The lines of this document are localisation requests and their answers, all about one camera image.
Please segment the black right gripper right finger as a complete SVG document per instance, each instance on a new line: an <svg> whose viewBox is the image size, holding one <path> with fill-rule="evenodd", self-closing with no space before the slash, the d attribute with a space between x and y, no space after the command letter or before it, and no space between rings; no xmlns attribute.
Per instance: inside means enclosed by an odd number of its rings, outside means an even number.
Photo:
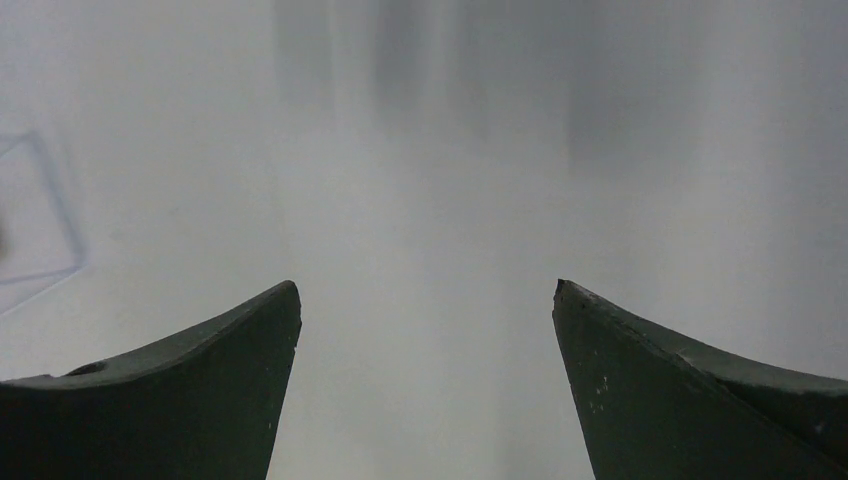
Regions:
<svg viewBox="0 0 848 480"><path fill-rule="evenodd" d="M715 348L560 280L552 318L599 479L843 479L847 384Z"/></svg>

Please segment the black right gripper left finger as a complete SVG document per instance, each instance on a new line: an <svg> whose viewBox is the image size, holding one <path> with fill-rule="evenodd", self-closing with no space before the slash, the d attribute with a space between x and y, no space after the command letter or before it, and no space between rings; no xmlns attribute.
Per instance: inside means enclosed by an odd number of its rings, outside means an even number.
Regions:
<svg viewBox="0 0 848 480"><path fill-rule="evenodd" d="M1 385L5 479L263 479L301 331L282 282L127 353Z"/></svg>

